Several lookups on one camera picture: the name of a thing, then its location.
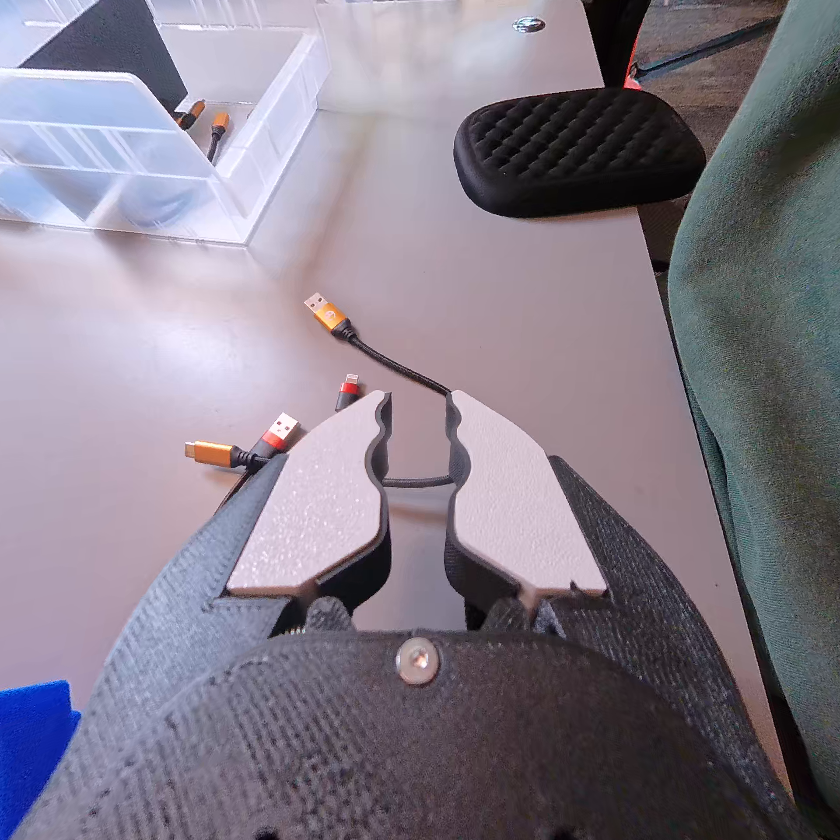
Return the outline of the black divider of clear bin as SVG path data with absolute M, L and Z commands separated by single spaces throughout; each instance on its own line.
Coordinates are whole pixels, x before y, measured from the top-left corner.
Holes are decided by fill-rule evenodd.
M 99 1 L 19 69 L 122 72 L 139 78 L 173 114 L 187 89 L 145 1 Z

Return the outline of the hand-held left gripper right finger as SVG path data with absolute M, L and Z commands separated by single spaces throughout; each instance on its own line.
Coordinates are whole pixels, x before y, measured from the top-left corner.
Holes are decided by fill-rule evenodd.
M 488 614 L 516 599 L 535 616 L 557 597 L 602 596 L 602 568 L 554 462 L 520 426 L 464 391 L 446 397 L 449 499 L 444 569 Z

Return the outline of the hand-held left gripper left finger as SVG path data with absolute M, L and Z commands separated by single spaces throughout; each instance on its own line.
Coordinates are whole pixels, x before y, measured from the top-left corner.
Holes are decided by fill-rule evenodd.
M 392 395 L 371 391 L 295 444 L 227 591 L 305 606 L 331 596 L 348 611 L 371 599 L 392 567 L 382 485 L 391 433 Z

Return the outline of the person's green sweatshirt torso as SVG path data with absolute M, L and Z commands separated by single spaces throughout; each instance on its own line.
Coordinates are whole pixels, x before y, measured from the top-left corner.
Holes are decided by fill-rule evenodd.
M 838 813 L 839 3 L 789 2 L 686 209 L 668 306 L 738 578 Z

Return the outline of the clear plastic bin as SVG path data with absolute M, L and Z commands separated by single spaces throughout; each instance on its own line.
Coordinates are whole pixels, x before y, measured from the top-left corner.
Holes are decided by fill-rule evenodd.
M 318 108 L 313 2 L 146 2 L 187 95 L 19 69 L 96 2 L 2 2 L 2 222 L 242 245 Z
M 485 104 L 598 88 L 577 1 L 318 2 L 321 110 L 458 122 Z

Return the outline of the blue plastic bin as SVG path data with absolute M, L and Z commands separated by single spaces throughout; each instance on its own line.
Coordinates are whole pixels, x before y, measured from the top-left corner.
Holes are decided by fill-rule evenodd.
M 64 679 L 2 690 L 2 839 L 14 834 L 46 787 L 80 719 Z

